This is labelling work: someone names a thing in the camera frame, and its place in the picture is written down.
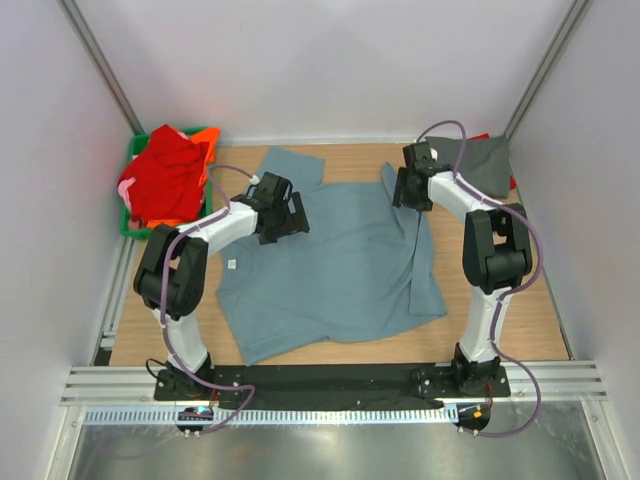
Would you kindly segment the blue-grey t shirt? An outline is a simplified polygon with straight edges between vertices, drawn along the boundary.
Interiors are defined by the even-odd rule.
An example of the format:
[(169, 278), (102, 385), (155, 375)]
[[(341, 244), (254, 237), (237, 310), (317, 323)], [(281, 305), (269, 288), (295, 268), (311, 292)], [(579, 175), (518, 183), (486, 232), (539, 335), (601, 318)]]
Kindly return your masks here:
[(395, 208), (396, 171), (326, 183), (323, 159), (271, 148), (258, 169), (289, 179), (310, 225), (273, 244), (224, 248), (216, 296), (246, 365), (315, 342), (394, 336), (447, 313), (426, 215)]

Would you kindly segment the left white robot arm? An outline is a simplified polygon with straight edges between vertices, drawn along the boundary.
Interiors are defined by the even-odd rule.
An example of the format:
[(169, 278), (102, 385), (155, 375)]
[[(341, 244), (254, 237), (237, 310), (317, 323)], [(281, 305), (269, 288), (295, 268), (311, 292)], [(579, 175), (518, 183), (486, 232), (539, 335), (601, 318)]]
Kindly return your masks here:
[(203, 400), (213, 392), (242, 392), (214, 383), (214, 365), (200, 333), (196, 309), (208, 260), (233, 242), (255, 236), (261, 245), (310, 231), (301, 195), (271, 172), (250, 177), (248, 190), (218, 211), (179, 227), (155, 227), (134, 276), (133, 289), (161, 328), (168, 351), (155, 374), (154, 398)]

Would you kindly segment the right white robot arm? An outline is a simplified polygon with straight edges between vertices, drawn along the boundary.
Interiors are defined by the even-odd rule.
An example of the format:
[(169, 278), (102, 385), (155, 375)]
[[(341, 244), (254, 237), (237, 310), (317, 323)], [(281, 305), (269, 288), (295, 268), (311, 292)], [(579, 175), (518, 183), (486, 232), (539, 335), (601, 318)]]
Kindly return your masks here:
[(510, 296), (533, 266), (529, 230), (522, 223), (525, 210), (483, 194), (439, 163), (426, 141), (405, 146), (403, 157), (393, 205), (428, 212), (438, 204), (464, 227), (462, 268), (472, 298), (446, 378), (459, 394), (480, 396), (498, 379), (498, 345)]

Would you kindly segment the folded grey t shirt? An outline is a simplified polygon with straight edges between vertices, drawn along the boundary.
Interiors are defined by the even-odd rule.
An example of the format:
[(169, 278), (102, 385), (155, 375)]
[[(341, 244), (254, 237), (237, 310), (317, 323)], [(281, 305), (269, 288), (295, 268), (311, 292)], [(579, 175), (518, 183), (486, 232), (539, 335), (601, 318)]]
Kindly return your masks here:
[[(429, 137), (430, 146), (437, 152), (439, 163), (454, 166), (461, 141), (443, 137)], [(484, 194), (506, 198), (510, 191), (511, 169), (509, 143), (506, 137), (468, 140), (458, 173)]]

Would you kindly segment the folded red t shirt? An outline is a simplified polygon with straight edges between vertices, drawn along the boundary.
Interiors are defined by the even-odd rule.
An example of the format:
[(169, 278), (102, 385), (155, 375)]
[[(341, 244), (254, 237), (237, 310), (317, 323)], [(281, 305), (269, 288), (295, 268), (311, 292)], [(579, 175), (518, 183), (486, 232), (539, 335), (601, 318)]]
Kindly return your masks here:
[(507, 192), (514, 191), (517, 183), (509, 162), (508, 141), (482, 133), (473, 136), (471, 142), (482, 144), (482, 148), (476, 147), (478, 153), (472, 156), (474, 184), (486, 193), (505, 197), (503, 186), (504, 178), (507, 178)]

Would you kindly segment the pink t shirt in bin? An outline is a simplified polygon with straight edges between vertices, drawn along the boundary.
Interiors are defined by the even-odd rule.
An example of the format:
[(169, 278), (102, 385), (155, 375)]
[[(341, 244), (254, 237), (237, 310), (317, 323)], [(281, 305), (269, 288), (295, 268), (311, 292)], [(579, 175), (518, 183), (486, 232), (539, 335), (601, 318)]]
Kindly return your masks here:
[(129, 189), (135, 184), (135, 182), (136, 179), (134, 177), (129, 177), (121, 180), (117, 186), (117, 193), (122, 198), (128, 212), (132, 211)]

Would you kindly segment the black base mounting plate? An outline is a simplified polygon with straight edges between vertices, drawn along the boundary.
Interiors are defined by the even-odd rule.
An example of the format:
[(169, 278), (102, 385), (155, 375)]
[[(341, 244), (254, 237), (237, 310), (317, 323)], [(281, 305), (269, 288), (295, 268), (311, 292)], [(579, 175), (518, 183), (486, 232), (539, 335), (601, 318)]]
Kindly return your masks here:
[(218, 366), (205, 374), (217, 385), (252, 385), (248, 407), (271, 411), (395, 411), (435, 409), (446, 399), (511, 394), (504, 367), (491, 380), (461, 390), (447, 364)]

